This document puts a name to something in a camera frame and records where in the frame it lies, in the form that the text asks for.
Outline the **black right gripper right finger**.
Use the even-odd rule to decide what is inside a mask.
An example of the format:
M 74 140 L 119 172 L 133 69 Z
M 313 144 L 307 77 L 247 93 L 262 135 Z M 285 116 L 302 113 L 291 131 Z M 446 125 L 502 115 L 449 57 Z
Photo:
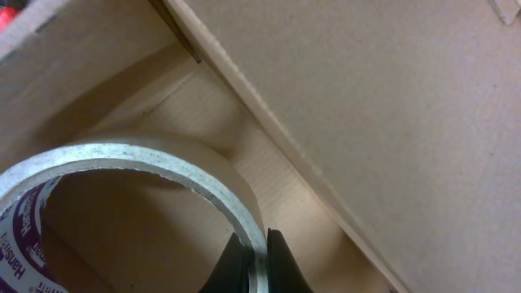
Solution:
M 268 229 L 267 248 L 270 293 L 313 293 L 281 231 Z

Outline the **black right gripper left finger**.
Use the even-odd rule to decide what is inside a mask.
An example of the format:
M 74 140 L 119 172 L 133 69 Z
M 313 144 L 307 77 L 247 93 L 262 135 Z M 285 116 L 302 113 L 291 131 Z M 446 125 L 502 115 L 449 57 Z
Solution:
M 248 293 L 249 250 L 232 233 L 221 256 L 199 293 Z

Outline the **brown cardboard box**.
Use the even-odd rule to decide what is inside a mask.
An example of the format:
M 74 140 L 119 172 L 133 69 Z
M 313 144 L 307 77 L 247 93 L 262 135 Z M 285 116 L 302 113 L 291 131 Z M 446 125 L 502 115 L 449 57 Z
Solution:
M 36 1 L 1 35 L 1 173 L 88 138 L 234 166 L 316 292 L 520 289 L 520 4 Z M 233 226 L 153 173 L 62 176 L 73 292 L 196 292 Z

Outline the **clear packing tape roll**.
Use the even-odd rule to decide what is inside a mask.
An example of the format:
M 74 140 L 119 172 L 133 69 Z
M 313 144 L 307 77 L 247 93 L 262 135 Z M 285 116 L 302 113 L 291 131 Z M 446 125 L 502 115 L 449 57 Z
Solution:
M 247 249 L 249 290 L 268 291 L 267 244 L 254 192 L 222 156 L 185 138 L 96 137 L 34 155 L 2 173 L 1 209 L 55 177 L 104 168 L 153 173 L 207 200 L 227 218 Z

